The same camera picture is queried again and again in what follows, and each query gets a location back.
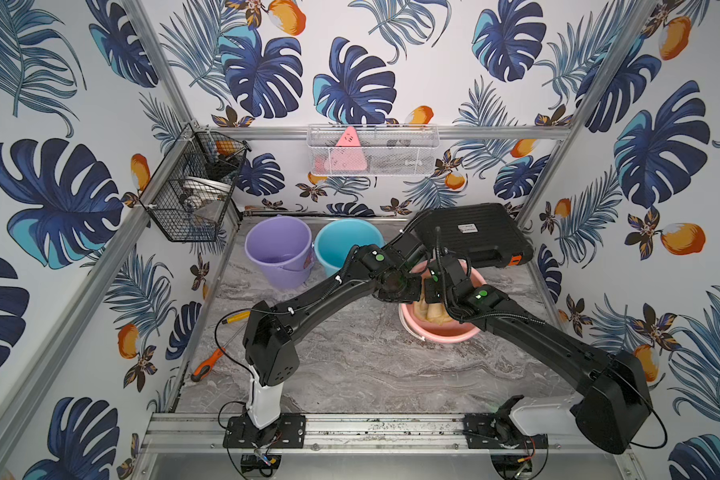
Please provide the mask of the pink plastic bucket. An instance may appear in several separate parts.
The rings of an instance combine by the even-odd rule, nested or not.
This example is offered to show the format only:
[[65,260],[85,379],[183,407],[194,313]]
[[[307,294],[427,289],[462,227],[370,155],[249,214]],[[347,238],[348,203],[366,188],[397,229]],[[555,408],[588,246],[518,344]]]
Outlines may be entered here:
[[[421,289],[420,298],[417,301],[420,299],[424,299],[423,289]],[[399,304],[398,314],[404,329],[417,340],[439,344],[456,344],[470,340],[481,332],[478,327],[470,323],[459,323],[456,320],[442,326],[420,322],[413,315],[414,303]]]

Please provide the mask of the yellow cleaning cloth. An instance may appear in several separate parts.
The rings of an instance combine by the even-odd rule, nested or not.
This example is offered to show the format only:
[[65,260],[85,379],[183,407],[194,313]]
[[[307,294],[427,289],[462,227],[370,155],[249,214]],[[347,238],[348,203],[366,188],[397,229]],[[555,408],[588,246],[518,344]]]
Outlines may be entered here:
[[454,321],[454,319],[448,315],[442,303],[429,304],[425,299],[420,299],[413,304],[413,315],[420,322],[438,326]]

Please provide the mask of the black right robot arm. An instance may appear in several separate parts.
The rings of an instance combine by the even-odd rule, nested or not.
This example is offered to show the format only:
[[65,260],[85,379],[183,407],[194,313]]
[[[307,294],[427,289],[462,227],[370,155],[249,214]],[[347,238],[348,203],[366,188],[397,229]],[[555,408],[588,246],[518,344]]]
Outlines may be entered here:
[[641,362],[609,353],[533,316],[503,291],[475,287],[452,254],[430,263],[447,313],[460,323],[509,341],[552,369],[582,396],[572,407],[575,424],[593,445],[622,454],[653,413]]

